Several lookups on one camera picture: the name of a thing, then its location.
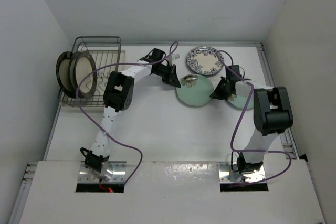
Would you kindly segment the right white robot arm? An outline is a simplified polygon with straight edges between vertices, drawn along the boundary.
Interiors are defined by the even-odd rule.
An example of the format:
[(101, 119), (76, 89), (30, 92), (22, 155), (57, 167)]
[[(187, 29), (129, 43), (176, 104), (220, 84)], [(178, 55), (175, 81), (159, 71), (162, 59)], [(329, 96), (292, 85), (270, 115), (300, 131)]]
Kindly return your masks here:
[[(234, 129), (230, 143), (231, 150), (238, 153), (236, 172), (251, 173), (260, 170), (264, 156), (278, 135), (293, 125), (293, 113), (288, 91), (285, 87), (269, 87), (242, 78), (238, 65), (226, 66), (226, 76), (222, 77), (212, 99), (229, 100), (244, 97), (241, 116)], [(250, 102), (253, 102), (254, 132), (243, 150), (234, 148), (234, 139)]]

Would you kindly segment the grey rim cream plate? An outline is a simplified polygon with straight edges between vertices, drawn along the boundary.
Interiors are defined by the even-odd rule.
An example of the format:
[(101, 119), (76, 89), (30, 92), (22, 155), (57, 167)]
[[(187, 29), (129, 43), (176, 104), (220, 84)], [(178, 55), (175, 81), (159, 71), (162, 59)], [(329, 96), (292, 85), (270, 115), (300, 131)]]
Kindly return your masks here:
[(73, 77), (74, 77), (74, 64), (76, 59), (79, 56), (79, 52), (75, 52), (69, 55), (66, 59), (66, 84), (65, 87), (68, 90), (67, 96), (71, 98), (75, 98), (75, 85), (73, 84)]

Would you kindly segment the teal flower plate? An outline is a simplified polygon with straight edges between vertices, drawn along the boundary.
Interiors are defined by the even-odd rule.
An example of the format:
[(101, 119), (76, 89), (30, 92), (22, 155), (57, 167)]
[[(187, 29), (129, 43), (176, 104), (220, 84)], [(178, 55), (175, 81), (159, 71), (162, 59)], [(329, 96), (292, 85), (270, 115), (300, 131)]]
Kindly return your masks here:
[(209, 103), (214, 91), (212, 82), (199, 74), (188, 74), (180, 79), (180, 88), (176, 88), (178, 99), (193, 107), (201, 107)]
[[(227, 100), (232, 106), (238, 108), (238, 109), (243, 109), (247, 98), (240, 96), (240, 95), (235, 95), (235, 94), (231, 94)], [(253, 98), (250, 99), (247, 109), (252, 109), (254, 107), (254, 102), (253, 102)]]

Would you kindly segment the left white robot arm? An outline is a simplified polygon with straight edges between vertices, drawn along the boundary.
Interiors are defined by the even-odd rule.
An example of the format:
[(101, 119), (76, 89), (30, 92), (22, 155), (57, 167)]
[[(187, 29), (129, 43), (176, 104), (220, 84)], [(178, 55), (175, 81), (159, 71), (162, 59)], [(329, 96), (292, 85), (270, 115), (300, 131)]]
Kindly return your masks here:
[(137, 62), (124, 63), (125, 66), (130, 68), (121, 72), (111, 72), (103, 94), (104, 111), (100, 124), (89, 116), (84, 109), (80, 109), (99, 129), (92, 147), (89, 150), (82, 147), (80, 151), (85, 157), (85, 165), (91, 168), (100, 178), (113, 174), (112, 169), (108, 167), (112, 142), (139, 152), (140, 160), (143, 159), (141, 150), (117, 141), (112, 137), (111, 132), (117, 128), (117, 121), (122, 112), (131, 105), (134, 85), (144, 77), (154, 74), (161, 77), (165, 84), (181, 87), (177, 77), (176, 65), (172, 63), (174, 60), (173, 54), (177, 47), (178, 42), (171, 44), (168, 54), (154, 48)]

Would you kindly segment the dark checkered rim plate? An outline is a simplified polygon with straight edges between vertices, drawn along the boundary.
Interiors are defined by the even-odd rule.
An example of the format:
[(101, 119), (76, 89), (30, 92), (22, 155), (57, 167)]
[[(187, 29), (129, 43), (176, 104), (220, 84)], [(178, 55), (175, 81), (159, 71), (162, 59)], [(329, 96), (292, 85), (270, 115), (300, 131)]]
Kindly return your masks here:
[(60, 86), (61, 91), (67, 95), (68, 90), (65, 87), (66, 84), (66, 59), (69, 57), (69, 55), (72, 54), (72, 52), (65, 51), (60, 54), (60, 56), (57, 59), (56, 63), (56, 78), (58, 81), (58, 84)]

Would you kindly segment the blue floral pattern plate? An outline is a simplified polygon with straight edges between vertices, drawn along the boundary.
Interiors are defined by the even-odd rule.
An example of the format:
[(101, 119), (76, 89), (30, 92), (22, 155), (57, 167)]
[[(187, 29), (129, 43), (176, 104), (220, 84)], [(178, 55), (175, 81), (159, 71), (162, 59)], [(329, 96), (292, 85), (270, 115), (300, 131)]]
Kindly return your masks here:
[(187, 66), (195, 73), (213, 76), (223, 69), (224, 58), (217, 49), (210, 46), (198, 46), (186, 55)]

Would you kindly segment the large grey rim plate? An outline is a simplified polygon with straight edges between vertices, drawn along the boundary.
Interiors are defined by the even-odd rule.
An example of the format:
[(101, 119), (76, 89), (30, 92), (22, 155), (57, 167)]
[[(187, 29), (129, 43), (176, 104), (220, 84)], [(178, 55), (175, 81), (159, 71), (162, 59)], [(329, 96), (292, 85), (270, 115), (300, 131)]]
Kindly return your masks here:
[[(96, 70), (95, 61), (89, 51), (75, 52), (68, 69), (70, 82), (76, 92), (80, 82), (91, 72)], [(78, 97), (90, 99), (97, 87), (97, 74), (94, 73), (84, 80), (80, 86)]]

